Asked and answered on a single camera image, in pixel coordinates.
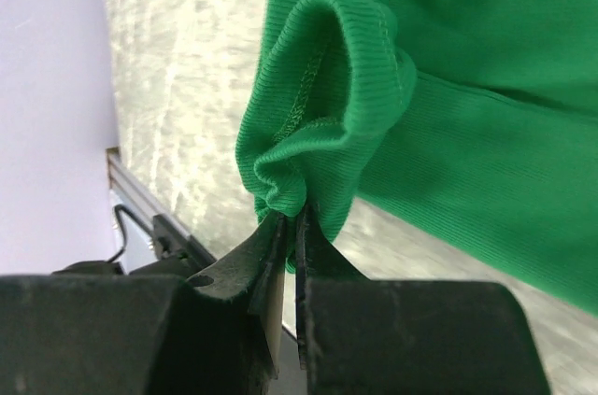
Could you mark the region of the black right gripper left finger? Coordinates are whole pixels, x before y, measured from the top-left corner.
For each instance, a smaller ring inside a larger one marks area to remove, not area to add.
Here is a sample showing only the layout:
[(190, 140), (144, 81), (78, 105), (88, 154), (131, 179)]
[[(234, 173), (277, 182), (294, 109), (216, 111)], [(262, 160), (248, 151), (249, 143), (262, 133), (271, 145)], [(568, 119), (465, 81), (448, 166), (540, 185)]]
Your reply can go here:
[(278, 374), (286, 220), (189, 277), (8, 275), (5, 394), (265, 394)]

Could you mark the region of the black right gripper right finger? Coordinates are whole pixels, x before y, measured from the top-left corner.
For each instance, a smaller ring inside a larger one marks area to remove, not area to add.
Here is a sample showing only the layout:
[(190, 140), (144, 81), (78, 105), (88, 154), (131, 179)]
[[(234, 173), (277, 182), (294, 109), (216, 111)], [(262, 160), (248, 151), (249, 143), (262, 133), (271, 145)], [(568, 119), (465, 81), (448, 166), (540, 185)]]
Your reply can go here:
[(527, 317), (492, 281), (379, 280), (297, 220), (296, 334), (311, 394), (547, 394)]

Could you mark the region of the green tank top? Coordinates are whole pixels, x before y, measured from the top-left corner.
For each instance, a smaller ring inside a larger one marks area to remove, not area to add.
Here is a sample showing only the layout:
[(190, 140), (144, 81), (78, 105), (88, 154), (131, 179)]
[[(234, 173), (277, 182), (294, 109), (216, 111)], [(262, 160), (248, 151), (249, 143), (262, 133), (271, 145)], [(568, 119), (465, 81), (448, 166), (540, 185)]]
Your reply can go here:
[(361, 197), (597, 310), (597, 0), (268, 0), (235, 156), (259, 218)]

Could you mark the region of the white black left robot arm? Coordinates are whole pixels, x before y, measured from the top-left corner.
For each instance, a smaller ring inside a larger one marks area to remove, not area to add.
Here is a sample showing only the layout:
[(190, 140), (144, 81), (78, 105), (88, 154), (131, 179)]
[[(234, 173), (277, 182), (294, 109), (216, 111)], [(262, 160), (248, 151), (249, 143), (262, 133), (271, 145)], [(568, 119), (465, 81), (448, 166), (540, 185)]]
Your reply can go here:
[(124, 204), (113, 207), (117, 236), (121, 239), (119, 250), (105, 260), (79, 261), (53, 272), (54, 275), (177, 275), (188, 278), (202, 267), (198, 260), (184, 248), (175, 249), (177, 243), (170, 235), (158, 236), (153, 218), (152, 227)]

